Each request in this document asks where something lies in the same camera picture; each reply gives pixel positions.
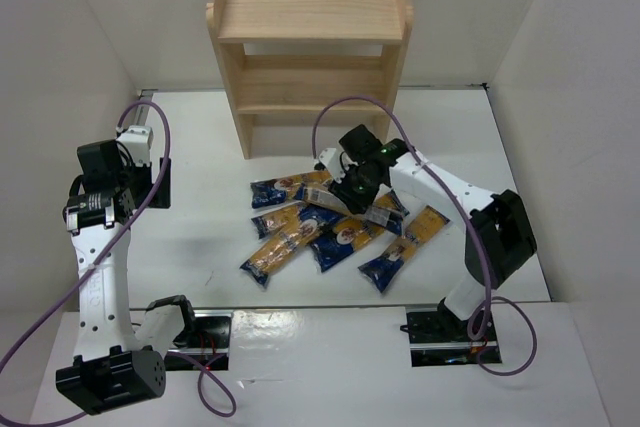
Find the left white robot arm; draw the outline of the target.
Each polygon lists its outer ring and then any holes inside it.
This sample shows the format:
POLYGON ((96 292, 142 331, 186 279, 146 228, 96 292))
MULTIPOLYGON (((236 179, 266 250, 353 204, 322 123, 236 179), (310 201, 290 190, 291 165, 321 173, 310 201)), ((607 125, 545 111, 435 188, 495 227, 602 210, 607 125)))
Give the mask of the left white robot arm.
POLYGON ((164 357, 195 327, 183 295, 153 301, 139 327, 131 322, 128 223, 143 206, 170 206, 169 182, 151 178, 151 145, 123 133, 79 147, 82 172, 63 209, 82 285, 73 363, 57 370, 56 388, 88 415, 161 397, 164 357))

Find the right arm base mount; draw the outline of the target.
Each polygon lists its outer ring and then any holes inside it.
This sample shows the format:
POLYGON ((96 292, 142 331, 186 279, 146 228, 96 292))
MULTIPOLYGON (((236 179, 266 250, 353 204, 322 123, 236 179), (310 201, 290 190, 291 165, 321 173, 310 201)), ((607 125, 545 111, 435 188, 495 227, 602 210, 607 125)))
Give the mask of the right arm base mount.
POLYGON ((486 364, 502 363, 492 321, 482 339, 472 341, 467 336, 466 324, 447 330, 435 306, 409 307, 399 329, 408 337, 413 367, 476 365, 479 354, 486 364))

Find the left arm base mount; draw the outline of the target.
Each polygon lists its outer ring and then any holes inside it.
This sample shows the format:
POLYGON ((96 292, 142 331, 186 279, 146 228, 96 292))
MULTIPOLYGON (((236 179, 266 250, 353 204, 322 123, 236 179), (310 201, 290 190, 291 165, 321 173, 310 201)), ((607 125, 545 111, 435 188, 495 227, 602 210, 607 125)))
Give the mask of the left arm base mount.
POLYGON ((195 310, 195 322, 185 330, 183 316, 177 307, 164 315, 146 315, 141 310, 130 312, 133 329, 144 340, 150 339, 155 350, 165 352, 167 371, 195 371, 196 367, 181 356, 188 356, 209 371, 227 371, 231 342, 232 312, 227 310, 195 310))

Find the clear back spaghetti bag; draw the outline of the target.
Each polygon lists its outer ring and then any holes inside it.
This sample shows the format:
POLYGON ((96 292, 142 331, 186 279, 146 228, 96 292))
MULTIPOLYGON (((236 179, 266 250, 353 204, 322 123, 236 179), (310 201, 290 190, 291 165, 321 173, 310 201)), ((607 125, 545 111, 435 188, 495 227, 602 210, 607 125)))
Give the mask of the clear back spaghetti bag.
POLYGON ((386 207, 369 206, 363 213, 352 213, 347 206, 332 193, 312 186, 302 187, 296 194, 298 200, 323 207, 334 212, 368 221, 396 235, 404 232, 404 217, 397 211, 386 207))

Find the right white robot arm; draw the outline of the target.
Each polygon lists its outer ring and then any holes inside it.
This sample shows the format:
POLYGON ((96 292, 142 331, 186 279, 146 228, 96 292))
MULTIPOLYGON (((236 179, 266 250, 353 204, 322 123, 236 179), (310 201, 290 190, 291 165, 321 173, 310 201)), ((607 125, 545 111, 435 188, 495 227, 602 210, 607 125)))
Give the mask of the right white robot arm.
POLYGON ((317 163, 330 174, 330 191, 353 214, 363 214, 382 186, 436 210, 465 234, 466 273, 443 299, 444 311, 468 321, 537 252, 519 194, 494 193, 438 167, 404 139, 382 143, 359 125, 327 148, 317 163))

